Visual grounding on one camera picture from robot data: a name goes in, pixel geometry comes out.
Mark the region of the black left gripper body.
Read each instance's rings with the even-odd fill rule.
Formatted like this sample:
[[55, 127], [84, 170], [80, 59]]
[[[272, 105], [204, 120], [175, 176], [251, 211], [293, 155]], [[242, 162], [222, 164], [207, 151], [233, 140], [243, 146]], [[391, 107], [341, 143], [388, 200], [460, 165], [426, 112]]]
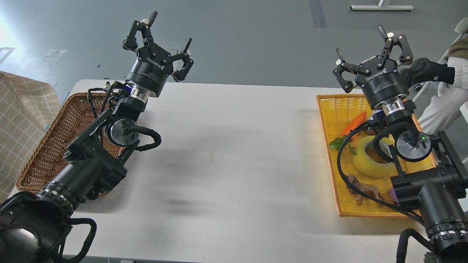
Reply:
[[132, 82], [151, 91], [151, 97], [159, 97], [168, 76], [173, 72], [173, 64], [165, 65], [170, 53], [158, 45], [150, 50], [148, 46], [139, 48], [137, 59], [125, 82]]

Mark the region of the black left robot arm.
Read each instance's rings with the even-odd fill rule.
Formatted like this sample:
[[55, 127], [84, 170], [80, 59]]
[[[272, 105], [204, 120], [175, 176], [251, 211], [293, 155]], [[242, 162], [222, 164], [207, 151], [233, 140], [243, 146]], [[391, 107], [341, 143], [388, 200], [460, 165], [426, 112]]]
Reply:
[[134, 151], [158, 147], [161, 136], [137, 125], [149, 97], [158, 97], [167, 77], [183, 81], [193, 65], [188, 48], [171, 55], [154, 43], [151, 26], [157, 17], [135, 20], [122, 42], [137, 59], [124, 83], [106, 92], [100, 115], [67, 146], [64, 169], [38, 191], [21, 191], [1, 204], [2, 263], [78, 263], [87, 255], [97, 224], [72, 218], [87, 199], [111, 191], [127, 174], [124, 164]]

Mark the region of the black gloved hand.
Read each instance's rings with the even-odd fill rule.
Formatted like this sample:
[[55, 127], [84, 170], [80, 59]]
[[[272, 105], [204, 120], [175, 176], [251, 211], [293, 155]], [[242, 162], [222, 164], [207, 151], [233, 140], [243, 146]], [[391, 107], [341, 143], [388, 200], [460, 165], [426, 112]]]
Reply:
[[408, 88], [427, 81], [453, 84], [455, 68], [430, 61], [427, 58], [418, 58], [411, 67], [402, 69], [400, 75]]

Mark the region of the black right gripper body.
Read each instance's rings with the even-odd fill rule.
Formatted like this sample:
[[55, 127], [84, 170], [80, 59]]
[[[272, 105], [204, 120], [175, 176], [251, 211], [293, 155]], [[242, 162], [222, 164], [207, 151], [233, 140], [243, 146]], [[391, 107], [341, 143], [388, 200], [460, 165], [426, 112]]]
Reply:
[[382, 109], [385, 100], [405, 99], [409, 95], [408, 87], [397, 70], [397, 62], [387, 59], [379, 69], [379, 60], [374, 56], [361, 66], [369, 70], [369, 75], [358, 73], [358, 86], [361, 87], [372, 110]]

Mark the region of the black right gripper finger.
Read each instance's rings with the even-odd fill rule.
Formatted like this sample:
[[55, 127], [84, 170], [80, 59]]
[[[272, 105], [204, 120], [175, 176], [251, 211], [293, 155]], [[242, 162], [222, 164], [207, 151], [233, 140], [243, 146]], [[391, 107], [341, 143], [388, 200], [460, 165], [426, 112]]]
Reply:
[[332, 73], [343, 90], [353, 90], [355, 85], [352, 81], [344, 80], [342, 77], [343, 72], [352, 73], [354, 75], [361, 73], [365, 76], [369, 76], [370, 70], [360, 65], [347, 63], [344, 60], [344, 57], [339, 48], [336, 48], [336, 53], [338, 55], [338, 60], [336, 62], [336, 68], [332, 71]]
[[389, 58], [394, 46], [399, 46], [401, 55], [397, 66], [410, 65], [413, 62], [413, 54], [408, 45], [405, 35], [394, 35], [392, 32], [386, 33], [382, 25], [378, 25], [379, 33], [384, 40], [384, 47], [379, 56], [377, 56], [377, 68], [383, 69], [386, 60]]

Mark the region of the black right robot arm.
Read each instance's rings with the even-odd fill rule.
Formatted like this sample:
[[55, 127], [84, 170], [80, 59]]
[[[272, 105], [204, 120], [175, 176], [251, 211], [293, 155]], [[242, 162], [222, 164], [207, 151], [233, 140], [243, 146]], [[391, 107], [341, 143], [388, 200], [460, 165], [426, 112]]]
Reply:
[[[412, 63], [413, 55], [405, 35], [386, 33], [378, 26], [384, 40], [381, 54], [359, 65], [339, 60], [333, 75], [346, 93], [360, 86], [374, 114], [352, 128], [338, 148], [337, 169], [346, 186], [364, 198], [373, 200], [416, 220], [426, 230], [426, 237], [414, 229], [400, 234], [396, 262], [406, 261], [408, 240], [413, 237], [428, 249], [425, 263], [467, 262], [467, 214], [459, 199], [466, 197], [467, 171], [444, 131], [427, 135], [412, 120], [416, 105], [408, 100], [408, 86], [398, 72], [401, 65]], [[398, 175], [391, 177], [396, 204], [372, 197], [360, 190], [341, 168], [341, 152], [352, 136], [366, 129], [375, 132], [373, 148], [394, 164]]]

